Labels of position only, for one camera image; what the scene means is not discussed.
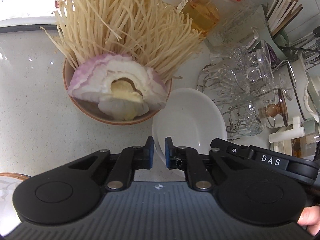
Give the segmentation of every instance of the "plate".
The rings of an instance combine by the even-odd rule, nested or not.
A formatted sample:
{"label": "plate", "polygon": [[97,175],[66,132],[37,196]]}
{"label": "plate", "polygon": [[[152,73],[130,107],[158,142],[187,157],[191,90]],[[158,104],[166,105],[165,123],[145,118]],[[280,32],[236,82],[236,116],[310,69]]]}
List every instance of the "plate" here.
{"label": "plate", "polygon": [[172,91],[166,107],[153,118],[152,133],[164,163],[166,137],[171,137],[175,146],[192,147],[200,154],[208,154],[213,139],[227,139],[225,123],[215,103],[190,88]]}

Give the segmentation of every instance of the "glass cup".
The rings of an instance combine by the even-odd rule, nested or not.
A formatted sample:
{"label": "glass cup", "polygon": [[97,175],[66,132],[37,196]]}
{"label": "glass cup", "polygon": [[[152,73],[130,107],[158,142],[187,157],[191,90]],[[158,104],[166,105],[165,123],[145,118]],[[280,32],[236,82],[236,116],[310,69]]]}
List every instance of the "glass cup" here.
{"label": "glass cup", "polygon": [[261,41],[261,49],[250,54],[251,66],[249,68],[250,93],[259,97],[265,106],[274,103],[275,84],[271,69],[271,60],[267,43]]}
{"label": "glass cup", "polygon": [[203,91],[215,103],[239,104],[250,93],[245,64],[234,59],[223,60],[200,72]]}
{"label": "glass cup", "polygon": [[279,102],[265,106],[263,101],[253,96],[248,96],[248,102],[221,108],[222,116],[227,128],[229,140],[243,136],[258,135],[267,124],[268,117],[282,116],[285,126],[288,126],[288,111],[281,89],[278,89]]}

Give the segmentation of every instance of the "glass jar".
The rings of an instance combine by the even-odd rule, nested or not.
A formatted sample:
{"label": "glass jar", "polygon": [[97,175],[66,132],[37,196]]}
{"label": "glass jar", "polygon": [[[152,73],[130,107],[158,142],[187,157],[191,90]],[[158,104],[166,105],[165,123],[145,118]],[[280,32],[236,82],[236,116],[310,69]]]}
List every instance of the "glass jar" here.
{"label": "glass jar", "polygon": [[241,0],[237,9],[228,13],[207,39],[214,47],[224,43],[245,44],[252,37],[252,26],[258,31],[267,27],[262,6],[257,7],[251,0]]}
{"label": "glass jar", "polygon": [[223,20],[229,12],[234,11],[241,0],[182,0],[177,9],[187,17],[189,14],[192,28],[204,36]]}

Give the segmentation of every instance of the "finger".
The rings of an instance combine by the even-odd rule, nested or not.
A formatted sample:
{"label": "finger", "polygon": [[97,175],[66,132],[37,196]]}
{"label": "finger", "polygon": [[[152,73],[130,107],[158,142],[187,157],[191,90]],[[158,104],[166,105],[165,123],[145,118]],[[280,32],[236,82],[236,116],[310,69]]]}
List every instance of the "finger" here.
{"label": "finger", "polygon": [[298,220],[300,226],[313,226],[320,223],[320,207],[304,208]]}
{"label": "finger", "polygon": [[318,225],[315,226],[308,226],[307,231],[315,236],[319,231],[320,231],[320,223]]}

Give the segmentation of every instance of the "white countertop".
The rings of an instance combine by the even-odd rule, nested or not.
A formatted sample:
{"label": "white countertop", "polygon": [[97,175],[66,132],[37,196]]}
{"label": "white countertop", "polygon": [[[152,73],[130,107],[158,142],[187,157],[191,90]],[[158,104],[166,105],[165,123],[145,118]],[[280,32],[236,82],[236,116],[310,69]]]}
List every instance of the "white countertop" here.
{"label": "white countertop", "polygon": [[[33,176],[99,149],[119,153],[128,146],[144,145],[151,136],[152,119],[112,126],[81,113],[64,89],[63,59],[42,31],[0,34],[0,172]],[[173,88],[195,88],[199,70],[209,61],[209,51],[203,47],[181,66],[177,76],[184,78],[175,80]],[[261,136],[258,146],[268,147],[268,132]],[[155,153],[154,168],[137,171],[135,179],[181,177],[167,170]]]}

